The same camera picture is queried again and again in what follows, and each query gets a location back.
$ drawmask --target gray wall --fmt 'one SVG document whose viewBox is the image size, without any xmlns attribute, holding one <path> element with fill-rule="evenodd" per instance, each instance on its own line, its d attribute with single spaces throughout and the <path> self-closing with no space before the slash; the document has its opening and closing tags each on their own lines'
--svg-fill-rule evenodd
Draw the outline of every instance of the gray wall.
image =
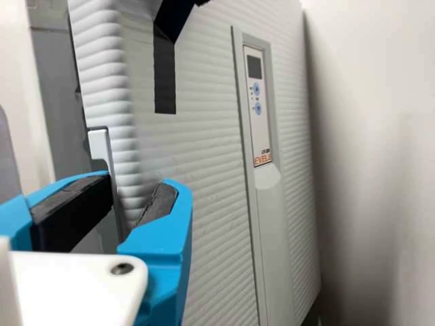
<svg viewBox="0 0 435 326">
<path fill-rule="evenodd" d="M 302 3 L 324 324 L 432 325 L 435 3 Z"/>
</svg>

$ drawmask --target control panel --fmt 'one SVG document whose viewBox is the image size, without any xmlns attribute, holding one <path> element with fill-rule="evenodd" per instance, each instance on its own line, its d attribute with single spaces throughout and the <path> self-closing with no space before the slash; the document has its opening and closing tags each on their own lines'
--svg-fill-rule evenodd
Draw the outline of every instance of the control panel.
<svg viewBox="0 0 435 326">
<path fill-rule="evenodd" d="M 263 51 L 243 46 L 254 167 L 272 162 Z"/>
</svg>

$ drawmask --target black rubber pad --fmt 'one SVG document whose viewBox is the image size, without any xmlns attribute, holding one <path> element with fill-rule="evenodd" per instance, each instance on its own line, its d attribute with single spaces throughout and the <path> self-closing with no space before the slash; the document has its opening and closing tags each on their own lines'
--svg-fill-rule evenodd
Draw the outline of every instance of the black rubber pad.
<svg viewBox="0 0 435 326">
<path fill-rule="evenodd" d="M 70 252 L 108 214 L 112 204 L 109 175 L 68 185 L 31 209 L 33 250 Z"/>
</svg>

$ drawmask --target white plastic part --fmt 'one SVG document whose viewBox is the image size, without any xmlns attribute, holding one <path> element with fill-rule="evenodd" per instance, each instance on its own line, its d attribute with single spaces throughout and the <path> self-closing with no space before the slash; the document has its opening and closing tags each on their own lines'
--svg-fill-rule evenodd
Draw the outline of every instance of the white plastic part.
<svg viewBox="0 0 435 326">
<path fill-rule="evenodd" d="M 0 321 L 2 325 L 20 326 L 20 304 L 12 270 L 9 239 L 0 236 Z"/>
<path fill-rule="evenodd" d="M 26 326 L 132 325 L 147 287 L 147 266 L 131 256 L 12 251 L 12 261 Z M 133 270 L 112 274 L 121 263 Z"/>
<path fill-rule="evenodd" d="M 88 131 L 88 141 L 90 156 L 93 160 L 104 160 L 111 177 L 111 190 L 114 199 L 114 211 L 116 216 L 116 225 L 118 227 L 118 237 L 123 241 L 127 235 L 126 222 L 124 220 L 124 211 L 119 203 L 118 187 L 114 170 L 114 161 L 111 151 L 109 131 L 106 128 Z"/>
</svg>

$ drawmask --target white wall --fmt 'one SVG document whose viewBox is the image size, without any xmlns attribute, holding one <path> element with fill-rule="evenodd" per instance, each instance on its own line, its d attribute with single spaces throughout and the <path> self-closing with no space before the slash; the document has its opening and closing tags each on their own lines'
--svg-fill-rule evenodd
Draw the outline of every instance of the white wall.
<svg viewBox="0 0 435 326">
<path fill-rule="evenodd" d="M 302 3 L 326 325 L 431 325 L 435 3 Z"/>
<path fill-rule="evenodd" d="M 53 182 L 50 145 L 24 0 L 6 0 L 0 10 L 0 105 L 10 127 L 22 191 Z"/>
</svg>

